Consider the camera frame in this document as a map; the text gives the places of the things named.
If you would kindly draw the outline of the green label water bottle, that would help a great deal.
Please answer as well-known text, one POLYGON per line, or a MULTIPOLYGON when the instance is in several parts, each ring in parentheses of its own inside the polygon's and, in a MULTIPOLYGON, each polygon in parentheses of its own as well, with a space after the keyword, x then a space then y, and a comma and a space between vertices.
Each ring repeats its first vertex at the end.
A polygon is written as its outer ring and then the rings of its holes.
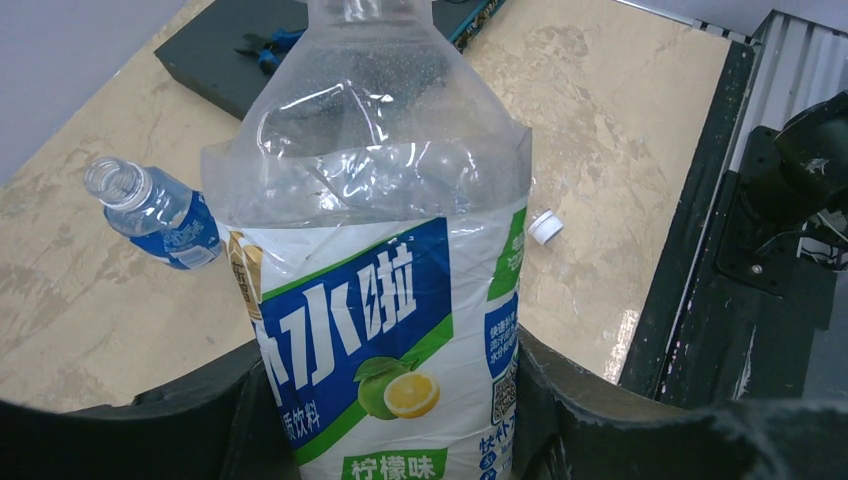
POLYGON ((310 1, 202 190, 304 479, 509 479, 532 132, 429 1, 310 1))

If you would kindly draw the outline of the blue label Pocari bottle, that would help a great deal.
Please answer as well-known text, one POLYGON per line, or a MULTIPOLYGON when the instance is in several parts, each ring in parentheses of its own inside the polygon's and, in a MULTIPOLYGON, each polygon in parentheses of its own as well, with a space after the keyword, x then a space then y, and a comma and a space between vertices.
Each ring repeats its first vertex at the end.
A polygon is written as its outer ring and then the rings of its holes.
POLYGON ((165 171, 102 157, 87 167, 83 183, 103 205, 109 226, 165 265, 195 270, 221 254, 203 194, 165 171))

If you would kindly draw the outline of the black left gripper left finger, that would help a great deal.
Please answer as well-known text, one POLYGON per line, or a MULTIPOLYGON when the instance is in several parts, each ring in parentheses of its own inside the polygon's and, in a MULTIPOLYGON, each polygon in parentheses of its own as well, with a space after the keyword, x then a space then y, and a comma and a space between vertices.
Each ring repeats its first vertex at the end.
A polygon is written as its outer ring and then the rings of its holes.
POLYGON ((69 413, 1 403, 4 479, 296 479, 257 342, 69 413))

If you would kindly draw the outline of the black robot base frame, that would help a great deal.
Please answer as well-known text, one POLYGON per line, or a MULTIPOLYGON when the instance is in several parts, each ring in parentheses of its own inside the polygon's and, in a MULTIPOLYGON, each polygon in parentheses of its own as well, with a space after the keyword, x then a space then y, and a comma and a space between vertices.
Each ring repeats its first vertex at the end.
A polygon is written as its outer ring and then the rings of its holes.
POLYGON ((847 212, 781 227, 741 193, 758 126, 847 92, 847 31, 779 10, 751 35, 696 21, 729 52, 620 387, 681 408, 847 397, 847 212))

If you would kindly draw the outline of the blue white bottle cap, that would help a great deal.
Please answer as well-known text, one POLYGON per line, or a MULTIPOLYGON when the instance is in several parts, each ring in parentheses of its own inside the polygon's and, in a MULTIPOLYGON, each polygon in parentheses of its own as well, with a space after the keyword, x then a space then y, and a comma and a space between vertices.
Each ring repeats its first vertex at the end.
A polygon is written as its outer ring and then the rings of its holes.
POLYGON ((553 210, 547 209, 534 217, 527 232, 536 243, 546 245, 563 229, 563 221, 553 210))

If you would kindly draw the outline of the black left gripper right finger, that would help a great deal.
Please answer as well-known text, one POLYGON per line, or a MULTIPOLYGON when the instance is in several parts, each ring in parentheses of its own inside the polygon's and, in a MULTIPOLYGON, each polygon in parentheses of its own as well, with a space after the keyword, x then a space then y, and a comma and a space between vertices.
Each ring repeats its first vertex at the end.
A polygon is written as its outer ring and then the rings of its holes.
POLYGON ((685 410, 620 388, 518 331, 515 479, 844 479, 844 401, 685 410))

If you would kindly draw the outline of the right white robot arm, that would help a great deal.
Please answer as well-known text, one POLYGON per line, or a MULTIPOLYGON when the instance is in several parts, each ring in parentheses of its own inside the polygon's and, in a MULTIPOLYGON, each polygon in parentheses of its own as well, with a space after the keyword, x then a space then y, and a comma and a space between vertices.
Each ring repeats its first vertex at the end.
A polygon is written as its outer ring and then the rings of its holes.
POLYGON ((847 92, 815 104, 781 130, 756 127, 745 154, 754 173, 742 204, 758 222, 790 227, 822 210, 847 212, 847 92))

